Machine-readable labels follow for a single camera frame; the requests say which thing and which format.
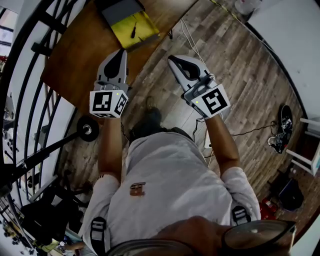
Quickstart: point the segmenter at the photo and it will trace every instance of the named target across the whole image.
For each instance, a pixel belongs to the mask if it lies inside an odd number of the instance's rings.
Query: white wall
[[[263,1],[248,22],[287,69],[308,118],[320,118],[320,7],[314,0]]]
[[[25,0],[0,0],[0,6],[9,9],[15,13],[20,13],[21,7]]]
[[[291,256],[312,256],[320,239],[320,215],[307,232],[292,247]]]

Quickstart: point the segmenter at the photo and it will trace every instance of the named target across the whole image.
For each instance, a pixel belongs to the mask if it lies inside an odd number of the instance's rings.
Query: black cable
[[[271,125],[267,125],[267,126],[262,126],[260,128],[257,128],[257,129],[253,129],[253,130],[250,130],[250,131],[247,131],[247,132],[244,132],[244,133],[239,133],[239,134],[231,134],[231,136],[239,136],[239,135],[245,135],[245,134],[249,134],[249,133],[252,133],[254,131],[259,131],[261,129],[265,129],[265,128],[268,128],[268,127],[273,127],[273,126],[277,126],[277,122],[276,121],[271,121]]]
[[[196,133],[196,131],[197,131],[197,129],[198,129],[198,123],[203,123],[204,121],[205,121],[205,119],[204,119],[203,117],[198,118],[198,119],[195,120],[195,128],[194,128],[194,130],[193,130],[193,132],[192,132],[193,142],[196,141],[195,133]]]
[[[126,140],[129,141],[127,135],[125,134],[125,128],[124,128],[124,125],[122,124],[122,122],[121,122],[121,132],[122,132],[123,136],[126,138]]]
[[[195,129],[194,129],[194,131],[193,131],[193,133],[192,133],[192,135],[193,135],[193,141],[195,141],[195,132],[196,132],[196,130],[197,130],[197,128],[198,128],[198,119],[196,120],[196,123],[195,123]],[[265,128],[268,128],[268,127],[274,127],[274,126],[277,126],[278,125],[278,123],[276,122],[276,121],[271,121],[271,124],[270,125],[267,125],[267,126],[262,126],[262,127],[260,127],[260,128],[256,128],[256,129],[252,129],[252,130],[250,130],[250,131],[247,131],[247,132],[244,132],[244,133],[239,133],[239,134],[231,134],[231,136],[241,136],[241,135],[245,135],[245,134],[249,134],[249,133],[252,133],[252,132],[254,132],[254,131],[259,131],[259,130],[261,130],[261,129],[265,129]],[[209,156],[204,156],[204,158],[211,158],[211,157],[213,157],[215,154],[212,154],[213,153],[213,151],[211,152],[211,155],[209,155]]]

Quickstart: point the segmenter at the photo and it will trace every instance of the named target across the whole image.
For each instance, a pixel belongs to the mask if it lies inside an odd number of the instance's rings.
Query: caster wheel
[[[82,116],[76,124],[76,131],[85,142],[93,142],[99,135],[98,123],[89,116]]]

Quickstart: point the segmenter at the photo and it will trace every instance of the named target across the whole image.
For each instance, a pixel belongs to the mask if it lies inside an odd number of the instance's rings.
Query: person
[[[224,247],[229,254],[222,255],[230,255],[288,232],[290,224],[274,224],[271,230],[264,226],[269,232],[260,232],[257,197],[219,115],[205,120],[220,169],[217,176],[188,134],[161,127],[161,113],[148,99],[144,117],[130,131],[122,182],[121,121],[104,121],[100,176],[79,232],[92,251],[99,256],[108,251],[108,256],[214,256]],[[255,225],[253,233],[230,229],[242,223]],[[283,252],[283,247],[269,244],[267,250]]]
[[[65,244],[64,249],[68,251],[66,252],[66,255],[95,256],[95,254],[88,248],[88,246],[83,241],[78,241],[73,244]]]

